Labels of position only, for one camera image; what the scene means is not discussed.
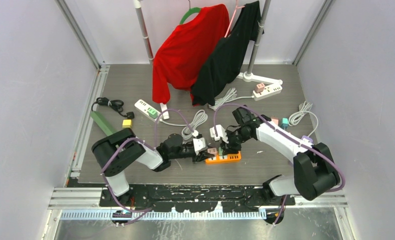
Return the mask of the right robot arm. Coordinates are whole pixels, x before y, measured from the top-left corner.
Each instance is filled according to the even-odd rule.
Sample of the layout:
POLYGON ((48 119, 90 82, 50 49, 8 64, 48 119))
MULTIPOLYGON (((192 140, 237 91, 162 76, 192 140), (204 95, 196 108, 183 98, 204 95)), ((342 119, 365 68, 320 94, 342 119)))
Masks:
POLYGON ((242 150, 243 143, 254 139, 272 147, 293 166, 292 175, 280 174, 262 184, 263 199, 268 205, 276 205, 286 195, 299 195, 312 201, 345 186, 344 175, 324 143, 313 144, 297 138, 246 105, 238 105, 232 114, 237 123, 235 130, 227 130, 220 124, 210 129, 211 137, 221 142, 223 153, 236 154, 242 150))

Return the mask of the purple power strip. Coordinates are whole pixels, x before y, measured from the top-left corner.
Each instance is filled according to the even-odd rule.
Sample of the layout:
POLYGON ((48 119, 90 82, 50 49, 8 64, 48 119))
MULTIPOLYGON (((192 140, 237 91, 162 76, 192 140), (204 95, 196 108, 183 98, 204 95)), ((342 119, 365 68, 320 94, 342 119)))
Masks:
POLYGON ((308 144, 311 144, 311 145, 314 144, 313 139, 312 139, 311 137, 309 137, 309 136, 306 136, 306 135, 303 135, 302 138, 301 138, 301 140, 304 141, 304 142, 306 142, 306 143, 308 143, 308 144))

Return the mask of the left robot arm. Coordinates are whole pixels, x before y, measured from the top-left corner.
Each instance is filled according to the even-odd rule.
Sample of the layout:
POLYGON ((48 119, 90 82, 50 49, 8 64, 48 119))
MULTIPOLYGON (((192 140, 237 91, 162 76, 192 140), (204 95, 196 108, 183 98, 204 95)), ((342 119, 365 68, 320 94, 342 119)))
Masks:
POLYGON ((131 128, 126 128, 95 142, 91 151, 101 167, 100 174, 112 194, 111 199, 120 207, 130 203, 132 194, 125 176, 125 169, 138 162, 154 172, 171 166, 171 160, 191 158, 201 162, 215 155, 208 152, 205 138, 195 133, 192 140, 173 133, 156 147, 138 138, 131 128))

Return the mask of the orange power strip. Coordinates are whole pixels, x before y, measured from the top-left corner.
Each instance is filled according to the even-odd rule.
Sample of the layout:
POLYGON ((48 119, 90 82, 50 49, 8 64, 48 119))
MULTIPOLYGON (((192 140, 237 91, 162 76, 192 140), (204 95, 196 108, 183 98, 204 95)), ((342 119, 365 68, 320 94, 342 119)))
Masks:
POLYGON ((227 154, 227 155, 219 155, 216 154, 213 157, 209 157, 205 160, 205 163, 208 165, 217 165, 217 164, 229 164, 240 162, 242 159, 241 152, 239 151, 236 154, 227 154))

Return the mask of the yellow plug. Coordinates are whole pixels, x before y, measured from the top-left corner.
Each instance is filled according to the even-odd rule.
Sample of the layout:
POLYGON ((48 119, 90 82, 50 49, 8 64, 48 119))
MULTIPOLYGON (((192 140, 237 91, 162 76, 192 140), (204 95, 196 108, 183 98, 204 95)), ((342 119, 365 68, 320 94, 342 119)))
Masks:
POLYGON ((133 121, 131 119, 124 119, 122 121, 122 128, 131 128, 133 125, 133 121))

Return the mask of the teal plug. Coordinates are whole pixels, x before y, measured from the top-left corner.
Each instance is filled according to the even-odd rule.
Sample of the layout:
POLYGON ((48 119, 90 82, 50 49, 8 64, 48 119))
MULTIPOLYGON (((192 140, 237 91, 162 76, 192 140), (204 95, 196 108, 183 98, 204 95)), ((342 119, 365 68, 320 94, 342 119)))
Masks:
POLYGON ((289 127, 289 120, 287 118, 282 118, 279 125, 283 130, 287 130, 289 127))

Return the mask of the green power strip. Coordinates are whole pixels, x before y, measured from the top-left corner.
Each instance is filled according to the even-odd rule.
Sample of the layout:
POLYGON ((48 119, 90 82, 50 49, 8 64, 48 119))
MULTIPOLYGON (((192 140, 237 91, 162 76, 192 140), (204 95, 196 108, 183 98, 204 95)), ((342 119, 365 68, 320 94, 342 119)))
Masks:
POLYGON ((98 125, 98 127, 106 134, 110 136, 117 132, 117 130, 109 123, 109 121, 99 112, 91 111, 90 117, 98 125))

